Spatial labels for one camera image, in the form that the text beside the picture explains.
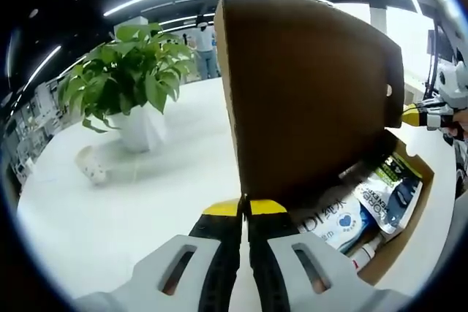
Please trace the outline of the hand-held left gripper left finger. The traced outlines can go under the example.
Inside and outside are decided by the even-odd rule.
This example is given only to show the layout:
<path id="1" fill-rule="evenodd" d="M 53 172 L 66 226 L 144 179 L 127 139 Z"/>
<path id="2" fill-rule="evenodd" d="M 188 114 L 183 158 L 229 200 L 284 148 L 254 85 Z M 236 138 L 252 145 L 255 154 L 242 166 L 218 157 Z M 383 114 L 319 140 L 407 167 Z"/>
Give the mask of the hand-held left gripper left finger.
<path id="1" fill-rule="evenodd" d="M 206 208 L 188 235 L 141 259 L 111 292 L 75 299 L 78 311 L 228 311 L 240 266 L 242 199 Z"/>

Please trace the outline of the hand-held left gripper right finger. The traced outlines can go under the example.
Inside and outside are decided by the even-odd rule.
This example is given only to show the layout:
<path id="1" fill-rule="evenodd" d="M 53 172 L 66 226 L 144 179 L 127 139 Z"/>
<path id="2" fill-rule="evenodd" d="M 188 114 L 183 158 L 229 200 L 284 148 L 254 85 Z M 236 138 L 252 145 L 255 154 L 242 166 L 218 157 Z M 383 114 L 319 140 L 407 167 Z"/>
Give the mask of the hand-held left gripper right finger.
<path id="1" fill-rule="evenodd" d="M 345 255 L 301 233 L 273 200 L 247 200 L 249 261 L 263 311 L 402 311 L 408 297 L 362 280 Z"/>

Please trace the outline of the person's right hand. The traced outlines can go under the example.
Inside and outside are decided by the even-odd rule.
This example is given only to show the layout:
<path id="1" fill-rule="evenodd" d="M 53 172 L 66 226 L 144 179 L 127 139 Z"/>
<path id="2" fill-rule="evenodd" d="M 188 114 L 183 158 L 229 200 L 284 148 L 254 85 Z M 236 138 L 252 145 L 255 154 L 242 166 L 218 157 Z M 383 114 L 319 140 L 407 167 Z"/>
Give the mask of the person's right hand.
<path id="1" fill-rule="evenodd" d="M 454 140 L 465 141 L 467 138 L 467 131 L 458 121 L 448 122 L 443 129 Z"/>

